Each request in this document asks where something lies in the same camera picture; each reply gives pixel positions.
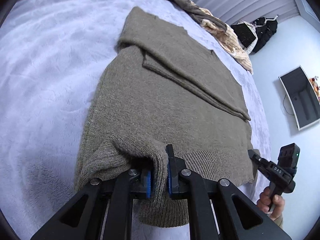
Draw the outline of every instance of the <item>sweater sleeve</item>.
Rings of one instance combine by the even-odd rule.
[[[281,215],[274,221],[281,229],[283,229],[283,216]]]

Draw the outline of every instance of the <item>gray knit sweater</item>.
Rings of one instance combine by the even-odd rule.
[[[100,78],[84,127],[75,188],[111,179],[149,160],[150,200],[139,218],[159,227],[188,223],[186,201],[167,195],[166,144],[203,177],[253,180],[251,127],[241,86],[217,55],[182,28],[132,9],[119,54]]]

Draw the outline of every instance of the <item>ribbed hem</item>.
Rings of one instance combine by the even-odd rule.
[[[166,192],[152,201],[142,201],[140,222],[161,227],[178,227],[189,223],[187,200],[171,200]]]
[[[235,186],[253,182],[252,162],[247,150],[233,148],[212,149],[210,151],[179,152],[189,169],[205,179],[218,181],[229,179]]]

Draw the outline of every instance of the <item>finger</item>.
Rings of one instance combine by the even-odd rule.
[[[271,203],[271,199],[264,193],[260,194],[260,201],[266,206],[270,205]]]
[[[284,205],[285,205],[285,201],[284,201],[283,197],[278,196],[278,195],[274,195],[273,203],[275,204],[276,207],[273,210],[272,214],[270,215],[270,218],[272,220],[276,220],[282,214],[282,211],[283,211]]]
[[[263,204],[260,199],[257,201],[257,207],[264,213],[269,210],[269,207]]]
[[[268,196],[270,194],[270,188],[265,187],[265,189],[263,190],[263,193]]]

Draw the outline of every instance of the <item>bedspread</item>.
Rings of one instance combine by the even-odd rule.
[[[252,76],[168,0],[20,0],[0,29],[0,208],[22,239],[74,194],[76,157],[99,78],[134,6],[183,26],[213,49],[242,86],[253,147],[270,158],[268,126]],[[267,185],[241,190],[253,201]],[[187,239],[188,226],[135,221],[132,239]]]

